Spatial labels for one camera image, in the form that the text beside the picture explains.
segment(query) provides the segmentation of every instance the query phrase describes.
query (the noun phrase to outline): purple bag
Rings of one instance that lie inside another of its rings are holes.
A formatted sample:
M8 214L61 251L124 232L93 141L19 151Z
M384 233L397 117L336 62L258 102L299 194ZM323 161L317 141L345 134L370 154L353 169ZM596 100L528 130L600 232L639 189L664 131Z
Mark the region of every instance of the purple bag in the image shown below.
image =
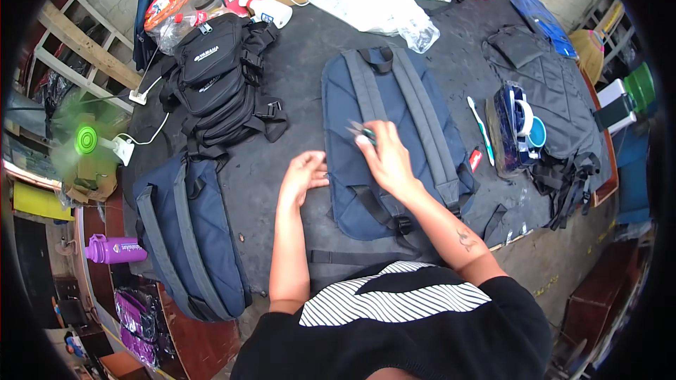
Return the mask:
M115 311L123 328L120 340L141 362L158 367L155 342L157 340L155 320L145 307L131 294L115 291Z

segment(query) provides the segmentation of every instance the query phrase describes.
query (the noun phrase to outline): black table surface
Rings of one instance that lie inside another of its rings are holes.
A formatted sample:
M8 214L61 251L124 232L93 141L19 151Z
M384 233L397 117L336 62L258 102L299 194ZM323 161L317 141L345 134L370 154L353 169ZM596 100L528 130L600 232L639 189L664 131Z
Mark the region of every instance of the black table surface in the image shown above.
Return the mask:
M428 9L447 5L430 0L417 2ZM530 230L545 225L550 219L550 199L537 193L525 173L511 181L497 176L467 104L467 96L474 98L479 116L486 121L484 101L495 94L501 81L483 58L481 44L503 25L524 22L507 0L465 0L432 17L432 21L441 36L425 53L426 64L446 95L465 148L471 152L479 146L484 153L475 172L481 188L463 220L481 236L499 204L511 209L501 227L502 234L492 236L492 242L487 243L491 247L505 241L509 231L514 238L524 225ZM236 238L239 234L244 237L244 241L235 242L253 291L266 291L268 287L277 193L288 162L305 150L325 147L320 90L324 65L345 50L374 46L405 47L406 43L398 36L361 33L310 4L293 7L291 20L264 52L264 92L284 100L291 126L274 144L269 144L263 135L255 135L231 148L232 158L218 175L232 232ZM181 133L184 115L184 109L177 110L169 116L163 129L174 153L185 145ZM154 130L148 127L158 127L163 118L157 98L149 97L147 105L135 108L130 134L151 133ZM137 172L157 167L165 159L154 157L155 153L151 149L144 150L143 146L134 153L142 155L136 156L138 167L143 167ZM608 155L604 153L602 165L609 166L607 162ZM133 171L125 171L123 177ZM336 247L342 248L346 241L354 240L344 236L326 216L330 208L328 188L308 192L306 205L301 210L306 238L328 237ZM124 218L127 234L134 235L136 216L126 202ZM153 276L148 263L131 266L132 272Z

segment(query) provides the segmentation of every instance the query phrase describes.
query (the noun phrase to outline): toothbrush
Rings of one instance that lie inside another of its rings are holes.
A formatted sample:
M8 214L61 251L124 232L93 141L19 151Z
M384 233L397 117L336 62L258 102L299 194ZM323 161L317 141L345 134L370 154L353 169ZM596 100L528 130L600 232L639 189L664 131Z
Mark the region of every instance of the toothbrush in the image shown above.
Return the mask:
M478 117L477 113L477 107L474 103L474 100L471 97L467 97L467 102L469 103L469 106L472 108L472 112L474 113L474 117L477 118L477 123L478 123L478 128L481 130L481 135L483 135L483 142L486 143L486 152L488 153L488 160L491 162L491 166L495 165L495 159L493 157L493 147L491 147L491 140L488 139L488 132L486 132L486 125L483 124L481 121L481 118Z

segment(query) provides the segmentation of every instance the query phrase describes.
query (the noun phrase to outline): blue cup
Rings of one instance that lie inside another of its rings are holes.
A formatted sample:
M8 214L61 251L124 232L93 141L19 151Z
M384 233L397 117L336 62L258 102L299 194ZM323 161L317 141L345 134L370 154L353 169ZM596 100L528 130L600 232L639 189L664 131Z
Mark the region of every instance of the blue cup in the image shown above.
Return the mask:
M545 124L537 116L533 116L533 127L531 128L531 133L526 135L526 141L528 142L528 148L540 148L547 141Z

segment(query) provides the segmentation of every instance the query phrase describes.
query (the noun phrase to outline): red lighter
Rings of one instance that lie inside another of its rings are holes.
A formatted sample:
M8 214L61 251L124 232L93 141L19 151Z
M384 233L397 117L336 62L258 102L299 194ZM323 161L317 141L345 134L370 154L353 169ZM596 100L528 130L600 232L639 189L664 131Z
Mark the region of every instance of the red lighter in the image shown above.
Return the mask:
M478 163L481 161L481 156L483 156L483 154L478 150L478 146L475 147L474 151L472 151L472 155L469 157L469 165L472 167L472 173L477 170Z

